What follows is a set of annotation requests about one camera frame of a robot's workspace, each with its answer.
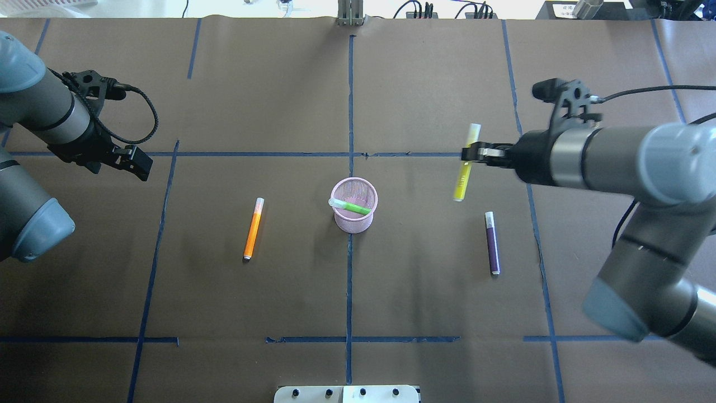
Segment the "marker in pen holder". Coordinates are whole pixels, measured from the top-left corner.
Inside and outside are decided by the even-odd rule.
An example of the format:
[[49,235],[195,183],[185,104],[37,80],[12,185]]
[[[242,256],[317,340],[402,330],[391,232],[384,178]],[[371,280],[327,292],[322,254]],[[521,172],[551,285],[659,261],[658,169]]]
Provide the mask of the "marker in pen holder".
[[337,207],[341,210],[347,210],[349,212],[362,214],[364,216],[370,214],[369,207],[362,207],[357,204],[349,203],[349,202],[343,201],[343,200],[328,199],[328,205],[332,206],[332,207]]
[[340,229],[350,234],[357,234],[370,227],[373,222],[373,214],[378,207],[378,193],[370,182],[355,177],[343,179],[333,188],[331,199],[370,209],[367,214],[362,214],[362,212],[352,212],[332,206],[336,224]]

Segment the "pen holder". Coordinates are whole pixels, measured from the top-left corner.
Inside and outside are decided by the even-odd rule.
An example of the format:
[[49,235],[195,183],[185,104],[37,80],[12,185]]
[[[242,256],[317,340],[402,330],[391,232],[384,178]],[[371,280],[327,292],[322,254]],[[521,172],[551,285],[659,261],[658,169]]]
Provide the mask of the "pen holder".
[[355,177],[343,179],[333,188],[331,197],[370,208],[370,213],[362,215],[332,207],[336,224],[340,229],[350,234],[357,234],[370,227],[373,222],[373,213],[378,207],[378,193],[370,182]]

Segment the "yellow marker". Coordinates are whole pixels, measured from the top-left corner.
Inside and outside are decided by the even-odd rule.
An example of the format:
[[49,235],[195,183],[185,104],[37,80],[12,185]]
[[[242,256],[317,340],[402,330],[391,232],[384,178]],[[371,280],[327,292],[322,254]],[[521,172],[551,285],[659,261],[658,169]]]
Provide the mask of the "yellow marker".
[[[470,131],[468,132],[468,144],[465,147],[470,147],[470,144],[477,143],[480,137],[480,127],[477,123],[470,124]],[[473,163],[467,161],[460,161],[460,174],[458,175],[458,184],[455,185],[455,193],[453,194],[453,200],[461,202],[465,199],[465,192],[468,190],[468,181],[470,180],[470,168]]]
[[243,250],[244,260],[251,260],[251,256],[253,255],[253,246],[256,244],[256,234],[258,233],[258,223],[261,221],[261,210],[263,210],[263,198],[258,197],[256,198],[256,207],[253,208],[251,228],[248,229],[246,248]]

